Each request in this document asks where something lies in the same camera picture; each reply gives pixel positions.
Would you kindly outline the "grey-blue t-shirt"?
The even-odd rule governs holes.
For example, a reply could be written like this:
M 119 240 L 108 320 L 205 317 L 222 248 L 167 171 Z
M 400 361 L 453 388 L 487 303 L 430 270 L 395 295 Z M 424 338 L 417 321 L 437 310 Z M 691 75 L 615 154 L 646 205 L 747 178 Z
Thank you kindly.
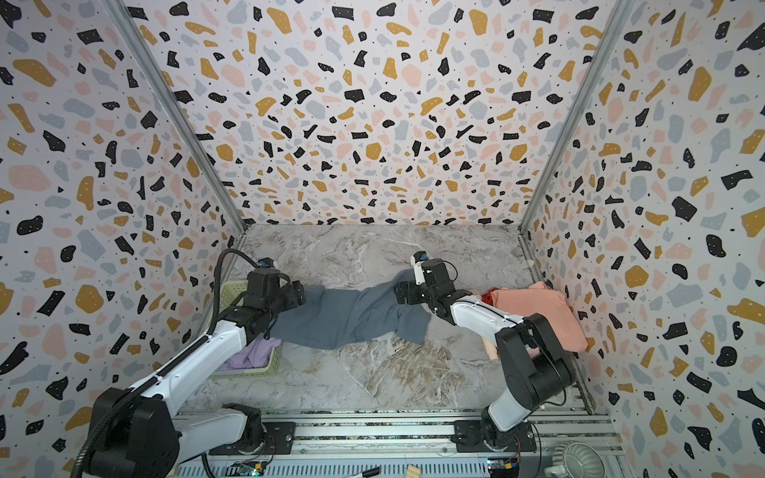
M 413 278 L 412 271 L 402 270 L 392 280 L 364 290 L 309 285 L 304 289 L 306 303 L 280 313 L 271 337 L 330 351 L 394 333 L 421 346 L 432 313 L 420 305 L 400 304 L 394 294 L 394 286 Z

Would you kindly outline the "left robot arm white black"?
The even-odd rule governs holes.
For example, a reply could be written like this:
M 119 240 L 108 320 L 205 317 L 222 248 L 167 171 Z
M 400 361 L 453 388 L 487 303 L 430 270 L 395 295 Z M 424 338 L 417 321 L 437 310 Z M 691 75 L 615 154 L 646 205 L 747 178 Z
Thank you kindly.
M 300 282 L 260 265 L 207 333 L 146 378 L 97 398 L 72 476 L 165 477 L 222 446 L 244 454 L 274 447 L 256 407 L 227 404 L 192 418 L 179 416 L 179 410 L 227 360 L 269 335 L 281 313 L 305 302 Z

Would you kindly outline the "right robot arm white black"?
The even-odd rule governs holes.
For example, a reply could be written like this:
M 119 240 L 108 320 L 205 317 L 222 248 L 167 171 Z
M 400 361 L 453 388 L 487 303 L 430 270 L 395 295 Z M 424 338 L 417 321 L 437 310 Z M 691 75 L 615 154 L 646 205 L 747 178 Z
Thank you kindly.
M 414 253 L 414 280 L 394 286 L 396 300 L 406 305 L 426 305 L 430 312 L 452 326 L 470 330 L 496 346 L 505 388 L 484 408 L 479 432 L 458 432 L 458 445 L 484 445 L 503 451 L 518 444 L 516 436 L 527 418 L 558 394 L 567 394 L 575 382 L 570 354 L 564 350 L 546 317 L 511 315 L 457 288 L 448 263 Z

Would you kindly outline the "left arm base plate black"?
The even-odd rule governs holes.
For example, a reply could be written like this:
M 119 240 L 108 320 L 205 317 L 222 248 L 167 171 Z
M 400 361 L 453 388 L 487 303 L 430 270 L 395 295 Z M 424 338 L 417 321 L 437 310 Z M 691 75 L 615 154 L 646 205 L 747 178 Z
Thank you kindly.
M 246 432 L 245 436 L 233 444 L 213 448 L 211 456 L 264 457 L 289 455 L 292 452 L 296 435 L 296 423 L 288 421 L 265 422 L 262 430 Z

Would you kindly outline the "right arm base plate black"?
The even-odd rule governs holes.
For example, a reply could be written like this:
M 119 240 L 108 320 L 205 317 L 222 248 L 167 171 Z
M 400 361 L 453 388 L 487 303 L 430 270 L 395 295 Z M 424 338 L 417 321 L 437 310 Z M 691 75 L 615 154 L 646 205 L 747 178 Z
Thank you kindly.
M 535 452 L 538 448 L 530 422 L 521 422 L 507 431 L 495 429 L 486 420 L 458 420 L 453 426 L 451 441 L 458 452 L 516 453 Z

